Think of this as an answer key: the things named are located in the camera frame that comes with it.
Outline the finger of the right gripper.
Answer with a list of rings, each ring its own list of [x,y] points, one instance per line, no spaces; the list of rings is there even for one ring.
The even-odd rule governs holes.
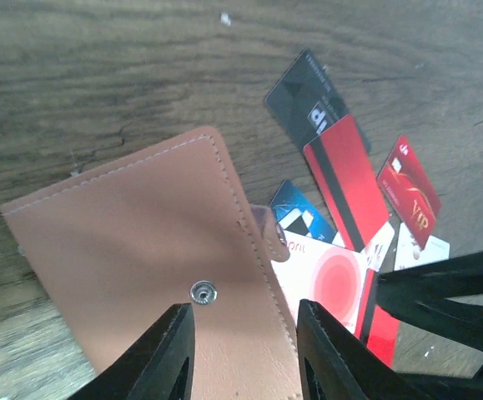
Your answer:
[[[457,302],[483,295],[483,251],[380,274],[376,302],[409,325],[483,352],[483,305]]]

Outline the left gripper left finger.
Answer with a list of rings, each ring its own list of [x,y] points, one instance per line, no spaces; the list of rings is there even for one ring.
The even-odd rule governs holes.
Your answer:
[[[74,400],[186,400],[194,375],[195,326],[189,303],[172,305]]]

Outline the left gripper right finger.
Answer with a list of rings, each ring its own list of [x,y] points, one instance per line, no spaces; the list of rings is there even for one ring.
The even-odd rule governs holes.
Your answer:
[[[384,365],[317,302],[299,302],[297,348],[305,399],[430,399]]]

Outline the pink card holder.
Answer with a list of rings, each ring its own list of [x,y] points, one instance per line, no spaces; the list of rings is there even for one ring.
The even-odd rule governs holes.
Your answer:
[[[220,133],[199,127],[1,206],[44,289],[102,372],[175,303],[196,325],[195,399],[299,399],[289,258]]]

